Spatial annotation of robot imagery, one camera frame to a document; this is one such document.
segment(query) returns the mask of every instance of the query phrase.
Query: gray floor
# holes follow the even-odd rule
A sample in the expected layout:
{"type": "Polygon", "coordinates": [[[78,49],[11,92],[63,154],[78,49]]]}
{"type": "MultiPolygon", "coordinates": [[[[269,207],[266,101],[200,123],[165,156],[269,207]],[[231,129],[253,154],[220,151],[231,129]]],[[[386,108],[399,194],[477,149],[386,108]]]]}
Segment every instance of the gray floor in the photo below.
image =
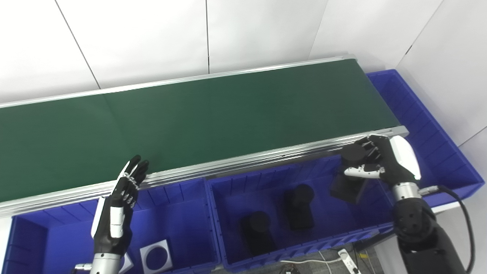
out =
{"type": "MultiPolygon", "coordinates": [[[[358,264],[355,260],[355,253],[353,251],[352,245],[348,244],[343,247],[339,247],[338,249],[346,248],[349,252],[352,259],[355,261],[355,264],[358,266],[358,269],[362,274],[384,274],[382,268],[380,266],[380,262],[377,258],[374,248],[367,249],[367,252],[362,251],[360,252],[363,255],[367,255],[369,258],[361,259],[360,256],[357,254],[358,264]]],[[[323,250],[321,251],[323,257],[326,260],[333,260],[338,258],[338,254],[334,250],[323,250]]],[[[323,260],[321,255],[316,252],[313,254],[308,254],[301,257],[295,257],[289,260],[292,261],[304,261],[309,259],[315,260],[323,260]]],[[[330,271],[325,263],[318,263],[318,262],[307,262],[303,264],[295,264],[294,266],[297,268],[300,274],[349,274],[350,272],[347,270],[343,262],[339,261],[336,263],[328,264],[330,266],[330,271]]],[[[240,274],[284,274],[285,270],[288,269],[291,265],[288,263],[275,263],[267,266],[263,266],[260,268],[255,268],[248,271],[240,272],[240,274]]],[[[230,272],[225,271],[224,269],[214,270],[212,274],[229,274],[230,272]]]]}

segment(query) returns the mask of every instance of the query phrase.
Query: robotic arm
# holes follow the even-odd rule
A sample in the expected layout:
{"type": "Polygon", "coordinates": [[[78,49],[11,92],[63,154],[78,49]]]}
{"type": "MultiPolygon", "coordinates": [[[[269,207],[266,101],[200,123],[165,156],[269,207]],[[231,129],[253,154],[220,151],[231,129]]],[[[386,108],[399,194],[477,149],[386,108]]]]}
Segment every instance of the robotic arm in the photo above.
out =
{"type": "Polygon", "coordinates": [[[94,259],[92,264],[79,264],[73,269],[90,274],[118,274],[120,259],[132,240],[130,222],[139,186],[146,178],[149,162],[136,155],[124,166],[112,193],[98,201],[92,225],[94,259]]]}
{"type": "Polygon", "coordinates": [[[411,145],[403,137],[370,135],[344,146],[341,155],[342,172],[332,185],[332,195],[357,202],[360,191],[355,188],[354,199],[351,199],[343,195],[347,186],[358,185],[359,189],[363,189],[362,185],[368,178],[381,179],[388,184],[396,200],[392,212],[393,228],[408,273],[465,274],[471,271],[473,256],[465,270],[450,238],[422,198],[422,194],[436,191],[456,194],[441,186],[419,189],[419,165],[411,145]]]}

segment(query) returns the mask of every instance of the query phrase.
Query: green conveyor belt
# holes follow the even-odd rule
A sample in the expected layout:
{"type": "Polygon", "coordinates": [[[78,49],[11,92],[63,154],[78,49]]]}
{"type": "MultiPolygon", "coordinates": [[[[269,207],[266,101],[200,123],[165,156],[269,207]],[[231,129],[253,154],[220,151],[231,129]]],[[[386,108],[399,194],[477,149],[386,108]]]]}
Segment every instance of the green conveyor belt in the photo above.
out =
{"type": "Polygon", "coordinates": [[[354,59],[0,108],[0,201],[397,125],[354,59]]]}

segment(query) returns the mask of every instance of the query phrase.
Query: blue plastic bin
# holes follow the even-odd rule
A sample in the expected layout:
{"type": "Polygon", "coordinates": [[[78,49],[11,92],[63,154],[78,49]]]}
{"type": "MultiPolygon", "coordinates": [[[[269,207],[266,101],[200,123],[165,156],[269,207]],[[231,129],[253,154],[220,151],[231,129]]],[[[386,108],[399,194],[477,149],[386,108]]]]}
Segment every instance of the blue plastic bin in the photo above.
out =
{"type": "Polygon", "coordinates": [[[330,197],[328,189],[339,165],[340,157],[333,156],[209,180],[224,267],[239,272],[390,230],[392,204],[378,181],[367,186],[359,205],[330,197]],[[284,214],[283,194],[301,183],[315,192],[310,204],[315,226],[292,231],[284,214]],[[277,246],[276,251],[256,257],[240,229],[241,218],[254,211],[269,215],[277,246]]]}
{"type": "MultiPolygon", "coordinates": [[[[2,273],[67,274],[75,264],[91,262],[96,204],[93,200],[13,217],[2,273]]],[[[139,249],[164,239],[173,262],[166,273],[209,273],[220,263],[203,179],[140,191],[134,209],[128,251],[134,267],[127,274],[143,273],[139,249]]],[[[157,263],[153,268],[163,264],[157,263]]]]}
{"type": "MultiPolygon", "coordinates": [[[[396,70],[367,74],[401,124],[421,168],[420,187],[444,185],[461,198],[470,197],[484,180],[396,70]]],[[[425,197],[429,205],[454,202],[447,194],[425,197]]]]}
{"type": "MultiPolygon", "coordinates": [[[[418,157],[422,187],[442,184],[466,198],[484,184],[396,70],[368,76],[410,132],[407,139],[418,157]]],[[[359,205],[329,196],[338,165],[339,157],[334,156],[209,180],[207,188],[224,267],[239,272],[389,231],[392,195],[383,183],[372,181],[359,205]],[[289,229],[284,215],[283,193],[301,183],[315,191],[311,202],[315,227],[296,232],[289,229]],[[256,257],[250,254],[239,223],[254,211],[269,214],[270,232],[277,246],[276,251],[256,257]]],[[[438,206],[453,199],[436,194],[426,197],[426,201],[438,206]]]]}

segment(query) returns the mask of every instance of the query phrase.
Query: power strip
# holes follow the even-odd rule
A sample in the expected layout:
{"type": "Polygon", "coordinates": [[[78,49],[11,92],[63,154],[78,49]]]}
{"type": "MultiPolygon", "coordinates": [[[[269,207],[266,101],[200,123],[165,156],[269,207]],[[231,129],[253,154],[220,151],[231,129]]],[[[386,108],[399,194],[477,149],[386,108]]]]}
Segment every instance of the power strip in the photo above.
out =
{"type": "Polygon", "coordinates": [[[358,270],[357,265],[355,265],[354,260],[352,260],[352,257],[350,257],[346,249],[338,251],[338,255],[347,267],[350,274],[362,274],[360,270],[358,270]]]}

